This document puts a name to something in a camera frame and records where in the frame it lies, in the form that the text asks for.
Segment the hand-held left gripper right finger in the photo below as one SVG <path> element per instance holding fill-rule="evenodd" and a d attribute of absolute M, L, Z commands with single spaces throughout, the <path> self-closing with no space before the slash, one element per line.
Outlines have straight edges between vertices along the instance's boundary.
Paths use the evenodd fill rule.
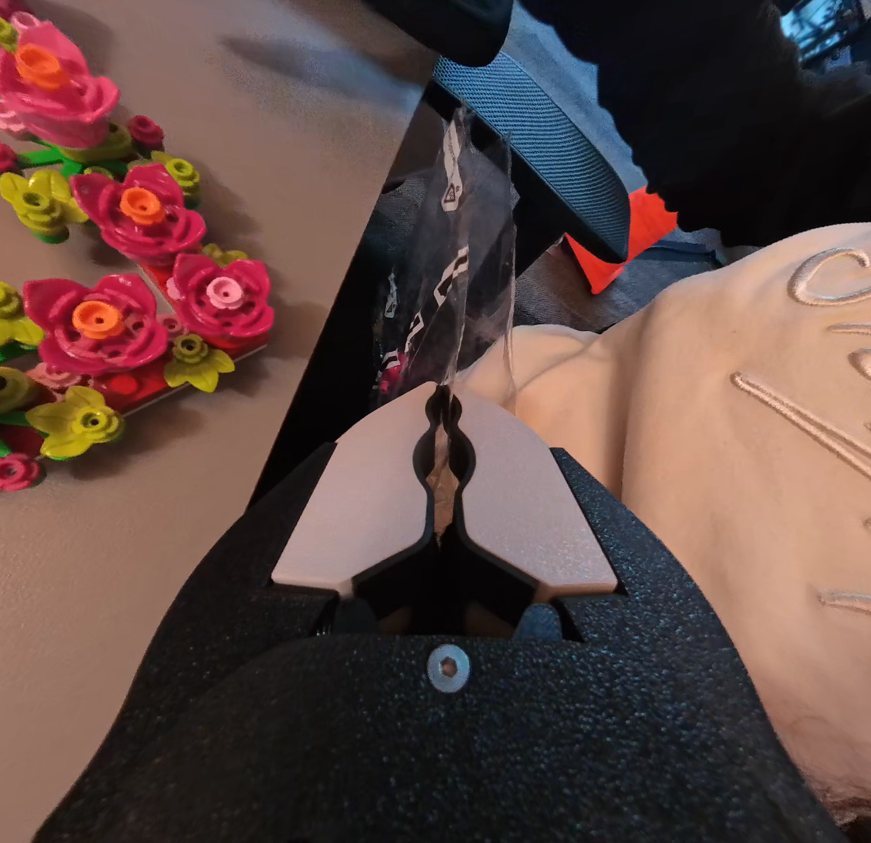
<path fill-rule="evenodd" d="M 446 429 L 458 481 L 449 558 L 470 601 L 615 591 L 617 576 L 537 433 L 473 392 L 453 397 Z"/>

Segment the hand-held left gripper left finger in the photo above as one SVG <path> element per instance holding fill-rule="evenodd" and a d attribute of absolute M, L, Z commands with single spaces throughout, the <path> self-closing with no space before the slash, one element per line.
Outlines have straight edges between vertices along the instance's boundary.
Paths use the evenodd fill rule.
<path fill-rule="evenodd" d="M 428 478 L 449 404 L 447 387 L 425 382 L 337 440 L 274 566 L 274 583 L 343 599 L 419 597 L 435 545 Z"/>

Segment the clear plastic bag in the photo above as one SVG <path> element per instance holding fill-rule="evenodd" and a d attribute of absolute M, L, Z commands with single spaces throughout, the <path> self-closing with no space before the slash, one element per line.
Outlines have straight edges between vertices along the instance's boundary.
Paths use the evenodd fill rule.
<path fill-rule="evenodd" d="M 475 141 L 475 113 L 458 108 L 435 165 L 425 171 L 421 205 L 391 265 L 373 325 L 379 408 L 422 383 L 466 386 L 481 358 L 494 362 L 488 398 L 513 413 L 516 226 L 510 148 Z"/>

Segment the person's right forearm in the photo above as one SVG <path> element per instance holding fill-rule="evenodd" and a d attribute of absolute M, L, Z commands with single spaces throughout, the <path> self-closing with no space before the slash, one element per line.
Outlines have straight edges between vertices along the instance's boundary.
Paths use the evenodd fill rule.
<path fill-rule="evenodd" d="M 869 222 L 869 73 L 800 67 L 772 0 L 519 0 L 597 66 L 597 98 L 681 230 L 762 247 Z"/>

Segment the grey mesh office chair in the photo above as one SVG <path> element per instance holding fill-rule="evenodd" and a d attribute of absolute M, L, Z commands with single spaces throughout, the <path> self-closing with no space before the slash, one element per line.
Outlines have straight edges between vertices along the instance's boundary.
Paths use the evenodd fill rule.
<path fill-rule="evenodd" d="M 409 124 L 376 206 L 380 233 L 374 252 L 382 269 L 377 296 L 408 245 L 421 203 L 422 172 L 441 144 L 453 107 L 473 112 L 473 140 L 507 137 L 517 192 L 517 311 L 521 324 L 558 324 L 602 332 L 637 312 L 682 279 L 715 271 L 706 243 L 681 238 L 675 227 L 630 250 L 617 272 L 616 252 L 629 248 L 630 192 L 596 146 L 585 118 L 570 116 L 518 61 L 500 53 L 470 69 L 441 59 Z"/>

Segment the person's cream sweatshirt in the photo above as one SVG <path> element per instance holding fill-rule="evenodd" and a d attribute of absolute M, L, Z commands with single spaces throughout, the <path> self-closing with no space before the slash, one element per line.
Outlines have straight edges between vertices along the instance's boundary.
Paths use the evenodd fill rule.
<path fill-rule="evenodd" d="M 569 466 L 628 598 L 570 604 L 593 682 L 545 687 L 495 839 L 868 839 L 869 223 L 511 339 L 518 419 L 635 516 Z"/>

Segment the orange floor object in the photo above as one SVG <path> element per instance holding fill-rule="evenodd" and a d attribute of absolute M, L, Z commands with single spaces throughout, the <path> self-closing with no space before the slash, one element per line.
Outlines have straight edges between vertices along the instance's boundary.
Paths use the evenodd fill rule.
<path fill-rule="evenodd" d="M 657 194 L 648 192 L 647 187 L 643 186 L 629 193 L 628 198 L 630 228 L 626 262 L 619 265 L 607 263 L 584 249 L 569 235 L 563 236 L 563 243 L 580 266 L 593 295 L 603 293 L 626 269 L 629 262 L 678 227 L 678 215 L 668 211 L 663 200 Z"/>

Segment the toy brick flower bouquet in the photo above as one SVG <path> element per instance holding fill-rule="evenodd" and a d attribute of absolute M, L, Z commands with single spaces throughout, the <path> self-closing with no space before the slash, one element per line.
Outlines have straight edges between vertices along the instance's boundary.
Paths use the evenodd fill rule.
<path fill-rule="evenodd" d="M 21 0 L 2 0 L 2 201 L 56 246 L 86 227 L 137 267 L 94 285 L 1 283 L 1 489 L 49 461 L 118 441 L 125 420 L 180 388 L 214 392 L 267 346 L 267 267 L 205 242 L 201 174 L 155 121 L 115 122 L 117 86 Z"/>

